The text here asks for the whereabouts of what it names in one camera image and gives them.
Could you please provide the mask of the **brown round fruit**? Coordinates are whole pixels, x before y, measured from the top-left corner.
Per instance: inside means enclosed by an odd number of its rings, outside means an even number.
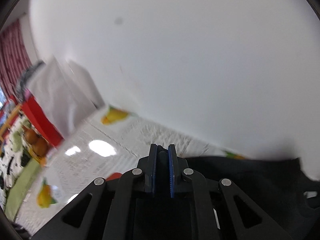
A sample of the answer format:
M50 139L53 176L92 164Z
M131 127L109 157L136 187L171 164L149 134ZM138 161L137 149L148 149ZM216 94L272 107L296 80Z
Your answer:
M26 142L31 145L35 144L39 139L37 133L33 129L25 130L24 137L25 137Z
M38 141L33 144L33 152L39 157L44 157L48 152L48 147L46 139L39 137Z

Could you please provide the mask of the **fruit print tablecloth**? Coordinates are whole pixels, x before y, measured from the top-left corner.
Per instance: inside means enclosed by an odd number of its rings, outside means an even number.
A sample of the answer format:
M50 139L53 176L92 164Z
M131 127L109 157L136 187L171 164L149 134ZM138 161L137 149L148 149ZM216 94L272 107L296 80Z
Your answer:
M95 178L108 178L137 166L149 153L150 145L164 148L174 144L182 158L221 156L242 159L243 155L185 135L136 115L111 125L94 113L40 167L15 222L30 234L72 201Z

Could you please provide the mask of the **black sweatshirt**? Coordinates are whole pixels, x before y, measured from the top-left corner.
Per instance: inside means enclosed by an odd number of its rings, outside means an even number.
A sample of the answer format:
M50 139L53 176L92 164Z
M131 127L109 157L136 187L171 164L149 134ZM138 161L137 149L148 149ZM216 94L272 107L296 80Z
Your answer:
M206 179L229 179L269 215L290 239L319 239L319 182L298 159L186 158ZM156 155L152 174L134 183L123 239L197 239L190 195L171 198L168 152Z

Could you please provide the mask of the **floral white green bedding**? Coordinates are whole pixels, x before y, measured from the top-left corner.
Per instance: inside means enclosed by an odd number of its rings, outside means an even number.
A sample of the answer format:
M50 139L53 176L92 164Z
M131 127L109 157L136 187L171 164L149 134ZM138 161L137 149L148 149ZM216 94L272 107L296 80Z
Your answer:
M31 128L25 115L18 116L1 147L1 208L15 220L40 165L31 157L23 137L23 128Z

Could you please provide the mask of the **red patterned curtain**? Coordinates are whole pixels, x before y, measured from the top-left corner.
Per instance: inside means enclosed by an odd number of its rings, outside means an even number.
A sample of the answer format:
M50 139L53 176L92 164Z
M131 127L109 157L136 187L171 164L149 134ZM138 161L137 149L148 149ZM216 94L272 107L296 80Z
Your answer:
M15 95L17 80L31 66L24 45L20 20L1 33L1 89L6 98Z

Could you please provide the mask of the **red paper shopping bag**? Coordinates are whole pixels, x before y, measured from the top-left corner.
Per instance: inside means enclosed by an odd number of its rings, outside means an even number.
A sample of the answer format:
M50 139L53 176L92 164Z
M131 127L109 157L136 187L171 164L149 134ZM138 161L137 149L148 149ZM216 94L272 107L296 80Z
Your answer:
M27 116L31 124L37 131L46 139L50 145L57 147L63 141L63 137L47 119L42 108L36 102L33 96L30 96L27 101L22 103L22 111Z

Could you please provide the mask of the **grey plaid garment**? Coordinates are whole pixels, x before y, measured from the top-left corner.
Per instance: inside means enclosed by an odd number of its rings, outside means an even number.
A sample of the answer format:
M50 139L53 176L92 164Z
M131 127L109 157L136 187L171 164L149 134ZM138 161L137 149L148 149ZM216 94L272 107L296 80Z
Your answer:
M21 76L18 78L15 87L15 95L19 102L23 102L25 100L25 91L27 89L27 83L31 79L31 77L35 74L35 72L44 66L43 61L38 61L34 65L25 69Z

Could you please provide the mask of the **white plastic shopping bag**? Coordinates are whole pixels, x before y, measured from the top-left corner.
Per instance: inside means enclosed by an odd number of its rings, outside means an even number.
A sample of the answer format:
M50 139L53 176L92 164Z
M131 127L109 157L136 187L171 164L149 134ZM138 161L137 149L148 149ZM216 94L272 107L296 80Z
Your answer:
M52 56L40 64L27 88L63 139L105 106L88 70L72 60L60 63Z

